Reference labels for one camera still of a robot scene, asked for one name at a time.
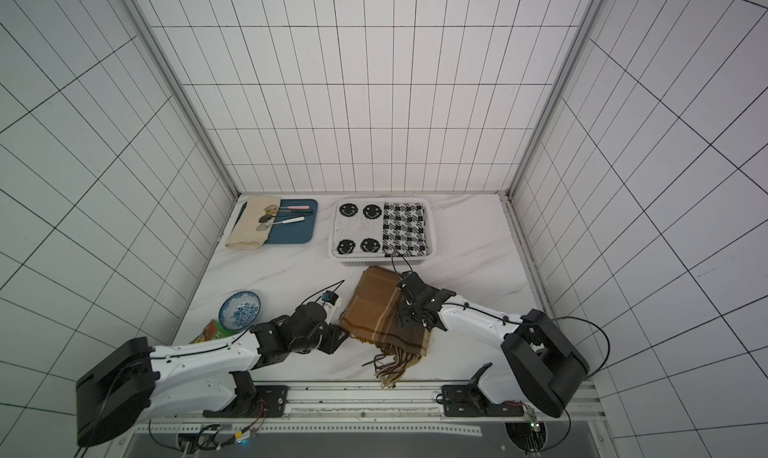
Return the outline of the brown plaid scarf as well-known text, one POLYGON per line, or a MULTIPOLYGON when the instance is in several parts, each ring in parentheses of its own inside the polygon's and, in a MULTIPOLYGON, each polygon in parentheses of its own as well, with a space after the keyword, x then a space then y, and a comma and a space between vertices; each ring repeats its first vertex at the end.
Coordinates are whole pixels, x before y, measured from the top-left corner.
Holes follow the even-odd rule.
POLYGON ((398 323, 398 305, 403 301, 399 282, 399 275, 391 270, 367 268, 339 320, 352 338, 378 348, 372 363, 384 388, 395 387, 427 355, 430 339, 423 326, 404 328, 398 323))

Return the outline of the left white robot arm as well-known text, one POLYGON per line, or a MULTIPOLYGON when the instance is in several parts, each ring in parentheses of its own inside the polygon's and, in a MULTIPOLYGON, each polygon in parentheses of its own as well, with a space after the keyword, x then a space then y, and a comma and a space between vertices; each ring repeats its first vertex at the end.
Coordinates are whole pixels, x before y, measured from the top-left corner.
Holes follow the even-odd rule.
POLYGON ((292 353, 331 355, 348 338, 328 322, 333 308, 305 303, 235 337, 183 346, 154 347, 145 337, 126 341, 76 383, 78 446, 100 445, 155 418, 247 416, 258 400, 253 370, 292 353))

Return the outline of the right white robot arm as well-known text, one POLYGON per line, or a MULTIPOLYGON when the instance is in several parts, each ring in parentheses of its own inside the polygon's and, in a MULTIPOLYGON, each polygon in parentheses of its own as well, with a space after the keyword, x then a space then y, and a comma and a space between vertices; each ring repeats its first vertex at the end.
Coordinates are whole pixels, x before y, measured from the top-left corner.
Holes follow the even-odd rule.
POLYGON ((400 275, 398 290, 404 295, 398 304, 399 325, 458 333, 501 352, 507 375, 475 377, 481 396, 493 404, 526 399, 544 414, 559 418, 590 376, 586 358, 540 310, 504 314, 430 286, 414 271, 400 275))

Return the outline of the beige folded cloth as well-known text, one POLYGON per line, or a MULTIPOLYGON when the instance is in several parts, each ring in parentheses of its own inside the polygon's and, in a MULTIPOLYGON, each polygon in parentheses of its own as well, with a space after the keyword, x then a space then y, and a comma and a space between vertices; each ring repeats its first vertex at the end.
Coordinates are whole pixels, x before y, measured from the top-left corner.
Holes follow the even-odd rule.
POLYGON ((251 196, 241 209, 242 214, 236 216, 225 246, 234 250, 256 250, 261 248, 269 237, 272 219, 279 208, 281 199, 272 196, 251 196))

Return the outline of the blue patterned plate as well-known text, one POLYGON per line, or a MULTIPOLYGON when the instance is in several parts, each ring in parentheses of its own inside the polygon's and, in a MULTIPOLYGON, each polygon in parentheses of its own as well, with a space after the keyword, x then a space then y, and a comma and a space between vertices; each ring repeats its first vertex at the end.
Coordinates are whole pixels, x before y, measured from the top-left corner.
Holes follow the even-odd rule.
POLYGON ((232 332, 242 331, 258 318, 261 307, 261 299, 255 292, 237 291, 221 305, 218 313, 219 324, 232 332))

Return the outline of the teal tray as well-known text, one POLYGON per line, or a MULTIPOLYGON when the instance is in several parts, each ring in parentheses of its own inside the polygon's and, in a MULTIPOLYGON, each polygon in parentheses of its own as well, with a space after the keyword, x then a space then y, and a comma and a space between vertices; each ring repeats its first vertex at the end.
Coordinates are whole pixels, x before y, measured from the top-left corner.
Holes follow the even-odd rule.
POLYGON ((267 245, 298 245, 308 243, 314 234, 314 227, 317 220, 318 203, 314 199, 282 199, 280 206, 308 205, 312 208, 311 212, 279 212, 276 220, 295 218, 305 216, 306 219, 300 223, 276 225, 272 227, 267 245))

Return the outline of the colourful snack packet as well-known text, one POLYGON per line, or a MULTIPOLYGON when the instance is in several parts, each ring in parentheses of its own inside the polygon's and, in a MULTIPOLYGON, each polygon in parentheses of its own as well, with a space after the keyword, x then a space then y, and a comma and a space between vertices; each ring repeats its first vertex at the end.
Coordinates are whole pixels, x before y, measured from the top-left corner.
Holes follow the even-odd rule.
POLYGON ((191 344, 227 339, 236 335, 235 331, 229 330, 216 320, 211 320, 202 332, 191 341, 191 344))

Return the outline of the aluminium mounting rail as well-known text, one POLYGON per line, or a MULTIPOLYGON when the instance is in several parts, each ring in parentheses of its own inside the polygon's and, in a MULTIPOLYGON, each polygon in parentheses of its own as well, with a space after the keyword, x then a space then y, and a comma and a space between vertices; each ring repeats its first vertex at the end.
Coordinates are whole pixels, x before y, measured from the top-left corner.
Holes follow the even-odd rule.
POLYGON ((382 389, 374 382, 290 382, 284 415, 280 418, 205 418, 187 413, 155 418, 133 426, 118 438, 121 446, 131 439, 154 436, 165 445, 173 439, 214 434, 223 440, 239 430, 247 437, 265 434, 362 434, 394 433, 420 435, 457 435, 484 438, 505 435, 509 424, 545 437, 547 444, 580 432, 598 444, 608 442, 610 435, 606 416, 591 383, 582 385, 575 398, 559 418, 551 418, 532 404, 524 406, 518 418, 446 417, 435 401, 443 385, 459 382, 407 381, 394 389, 382 389))

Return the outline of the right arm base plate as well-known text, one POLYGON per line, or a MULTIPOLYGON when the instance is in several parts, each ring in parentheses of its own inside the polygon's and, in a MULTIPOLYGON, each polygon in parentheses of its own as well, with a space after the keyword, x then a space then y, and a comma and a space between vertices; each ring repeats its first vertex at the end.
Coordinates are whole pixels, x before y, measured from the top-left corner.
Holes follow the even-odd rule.
POLYGON ((491 366, 492 363, 484 364, 465 384, 443 385, 441 387, 441 391, 436 396, 435 401, 443 407, 443 414, 446 417, 518 418, 524 416, 524 406, 522 404, 510 404, 508 402, 495 404, 480 390, 480 378, 491 366))

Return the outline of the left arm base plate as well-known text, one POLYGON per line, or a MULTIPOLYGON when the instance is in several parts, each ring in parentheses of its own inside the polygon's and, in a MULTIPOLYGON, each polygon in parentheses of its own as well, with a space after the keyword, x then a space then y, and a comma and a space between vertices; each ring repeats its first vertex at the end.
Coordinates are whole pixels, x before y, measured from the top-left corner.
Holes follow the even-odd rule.
POLYGON ((205 410, 205 418, 280 418, 284 415, 289 387, 255 386, 235 389, 232 402, 220 411, 205 410))

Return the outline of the white handled spoon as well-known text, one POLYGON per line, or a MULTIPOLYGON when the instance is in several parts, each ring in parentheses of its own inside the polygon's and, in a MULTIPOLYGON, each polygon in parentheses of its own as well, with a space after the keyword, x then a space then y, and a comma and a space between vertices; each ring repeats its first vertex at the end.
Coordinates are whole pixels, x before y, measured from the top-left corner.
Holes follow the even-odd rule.
POLYGON ((267 221, 267 222, 264 222, 264 223, 260 223, 258 225, 258 227, 257 227, 257 230, 258 231, 265 231, 265 230, 270 229, 270 228, 272 228, 272 227, 274 227, 276 225, 300 223, 300 222, 303 222, 305 219, 306 219, 305 216, 298 216, 298 217, 295 217, 295 218, 284 219, 284 220, 281 220, 281 221, 271 220, 271 221, 267 221))

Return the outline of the pink handled spoon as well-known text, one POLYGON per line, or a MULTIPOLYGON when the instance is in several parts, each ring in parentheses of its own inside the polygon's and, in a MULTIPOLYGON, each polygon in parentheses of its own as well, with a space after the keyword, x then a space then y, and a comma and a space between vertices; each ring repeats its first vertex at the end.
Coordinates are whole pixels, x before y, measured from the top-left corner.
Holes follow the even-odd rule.
POLYGON ((264 208, 266 213, 279 213, 279 212, 299 212, 308 213, 312 211, 312 208, 308 205, 294 205, 294 206, 277 206, 270 205, 264 208))

